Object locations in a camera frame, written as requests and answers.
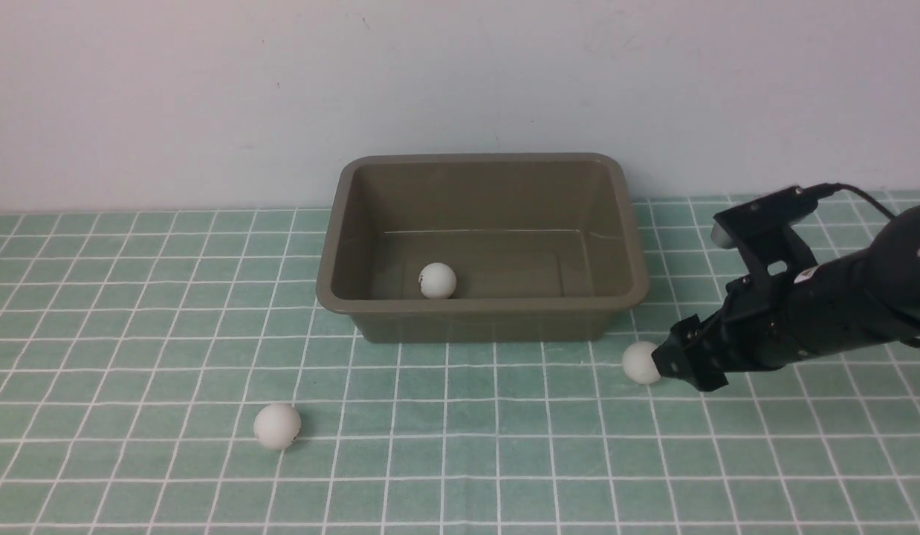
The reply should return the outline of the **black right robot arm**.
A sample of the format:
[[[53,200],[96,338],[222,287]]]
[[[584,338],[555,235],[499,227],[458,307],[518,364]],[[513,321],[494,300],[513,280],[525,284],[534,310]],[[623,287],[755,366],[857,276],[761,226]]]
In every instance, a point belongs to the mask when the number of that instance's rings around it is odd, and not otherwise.
[[[750,214],[716,216],[748,274],[728,284],[711,317],[672,326],[651,354],[660,376],[715,392],[729,373],[892,342],[920,348],[920,206],[898,214],[864,250],[821,265],[789,217],[740,230]]]

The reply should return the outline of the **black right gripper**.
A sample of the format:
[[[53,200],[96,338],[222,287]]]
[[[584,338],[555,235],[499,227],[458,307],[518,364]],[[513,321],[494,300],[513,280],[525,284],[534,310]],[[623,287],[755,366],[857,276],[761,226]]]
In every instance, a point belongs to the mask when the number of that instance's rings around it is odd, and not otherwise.
[[[769,275],[763,287],[751,274],[728,283],[724,305],[707,321],[698,315],[671,326],[651,350],[661,378],[683,380],[697,392],[715,392],[729,384],[725,372],[769,372],[790,363],[824,357],[804,341],[806,322],[793,320],[790,296],[813,271]]]

